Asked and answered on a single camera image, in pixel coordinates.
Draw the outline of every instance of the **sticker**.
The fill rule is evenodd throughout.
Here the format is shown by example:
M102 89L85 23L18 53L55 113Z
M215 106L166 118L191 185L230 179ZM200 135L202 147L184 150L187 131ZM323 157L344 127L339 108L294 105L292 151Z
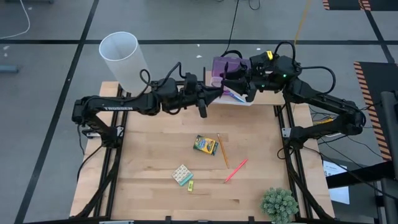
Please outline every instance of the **sticker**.
M272 60L274 58L274 56L272 55L272 51L267 50L267 55L269 57L269 60Z
M188 191L192 192L192 190L193 190L193 180L190 180L188 183Z

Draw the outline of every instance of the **white paper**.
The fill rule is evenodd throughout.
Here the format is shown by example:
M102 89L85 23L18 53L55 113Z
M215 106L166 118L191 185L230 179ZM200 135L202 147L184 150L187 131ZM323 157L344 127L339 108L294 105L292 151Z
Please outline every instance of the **white paper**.
M323 161L323 171L325 176L328 177L330 175L340 174L346 172L343 168L339 167L338 165ZM335 189L329 189L330 199L335 202L340 202L349 205L349 190L347 187L338 187Z

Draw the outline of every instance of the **yellow cable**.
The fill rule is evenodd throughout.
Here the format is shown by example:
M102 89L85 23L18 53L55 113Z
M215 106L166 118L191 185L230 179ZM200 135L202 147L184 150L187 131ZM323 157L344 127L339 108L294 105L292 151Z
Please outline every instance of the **yellow cable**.
M308 9L310 8L310 5L311 5L311 0L307 0L307 2L305 3L305 9L304 9L304 12L303 12L303 17L301 18L300 25L298 25L298 30L297 30L296 36L294 37L294 45L296 45L296 41L297 41L297 39L299 37L300 30L301 30L301 28L303 26L305 17L307 16L307 12L308 12Z

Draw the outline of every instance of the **wooden table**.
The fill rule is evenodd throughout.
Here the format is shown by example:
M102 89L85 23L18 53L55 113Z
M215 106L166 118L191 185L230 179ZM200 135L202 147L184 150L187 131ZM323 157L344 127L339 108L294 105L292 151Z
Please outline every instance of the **wooden table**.
M117 82L103 82L100 95L115 96L117 87ZM205 119L200 118L194 106L176 116L130 112L111 218L164 220L171 215L173 220L247 221L248 216L254 216L256 221L269 220L259 209L263 193L270 187L289 189L289 181L285 161L276 156L282 141L272 105L280 96L268 96L257 102L259 105L210 105ZM297 126L312 125L308 105L293 108ZM112 113L101 112L99 117L109 125ZM210 156L192 149L197 134L217 139L217 133L221 134L230 169L226 168L221 150ZM99 145L99 138L89 140L86 156ZM318 150L315 140L305 145ZM98 188L104 152L93 156L82 169L71 215L77 214ZM248 162L224 184L244 159ZM334 216L320 156L302 150L302 160L309 191ZM193 192L187 191L187 185L180 187L171 177L181 164L193 172ZM297 192L305 217L302 194ZM101 214L107 198L106 192Z

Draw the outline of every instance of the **potted plant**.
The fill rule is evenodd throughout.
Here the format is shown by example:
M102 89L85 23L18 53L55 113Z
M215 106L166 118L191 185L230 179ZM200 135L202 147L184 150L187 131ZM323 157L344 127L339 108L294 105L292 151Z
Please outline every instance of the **potted plant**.
M291 191L270 188L265 192L260 208L275 224L286 224L290 222L290 216L299 211L298 205Z

